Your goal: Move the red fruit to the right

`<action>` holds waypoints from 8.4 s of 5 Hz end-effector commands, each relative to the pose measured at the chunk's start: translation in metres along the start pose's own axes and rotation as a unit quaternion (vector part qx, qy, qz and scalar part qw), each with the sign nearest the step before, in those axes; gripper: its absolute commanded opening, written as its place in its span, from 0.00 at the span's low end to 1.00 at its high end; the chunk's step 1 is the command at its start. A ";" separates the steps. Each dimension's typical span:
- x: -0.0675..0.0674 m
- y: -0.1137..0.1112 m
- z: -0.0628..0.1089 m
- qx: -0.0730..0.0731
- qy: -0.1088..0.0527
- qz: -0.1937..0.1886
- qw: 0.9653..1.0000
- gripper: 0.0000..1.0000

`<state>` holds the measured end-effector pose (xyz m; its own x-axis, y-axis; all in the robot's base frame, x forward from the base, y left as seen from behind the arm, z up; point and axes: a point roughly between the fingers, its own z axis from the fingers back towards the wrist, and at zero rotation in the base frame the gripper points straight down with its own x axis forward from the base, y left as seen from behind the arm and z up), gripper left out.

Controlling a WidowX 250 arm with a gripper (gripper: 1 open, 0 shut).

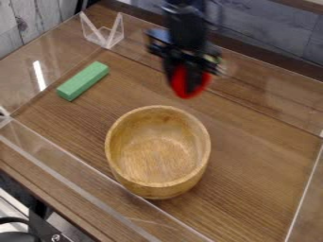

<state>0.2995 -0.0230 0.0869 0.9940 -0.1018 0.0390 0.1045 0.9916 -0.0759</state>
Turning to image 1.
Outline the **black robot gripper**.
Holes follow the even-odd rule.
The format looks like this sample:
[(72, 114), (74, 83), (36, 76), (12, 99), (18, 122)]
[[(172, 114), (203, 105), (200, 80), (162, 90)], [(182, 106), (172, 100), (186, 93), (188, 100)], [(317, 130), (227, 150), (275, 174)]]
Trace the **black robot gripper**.
[(163, 61), (168, 83), (175, 68), (186, 66), (186, 92), (196, 95), (204, 90), (204, 71), (223, 73), (221, 50), (208, 40), (206, 0), (164, 0), (162, 9), (166, 27), (147, 30), (147, 48)]

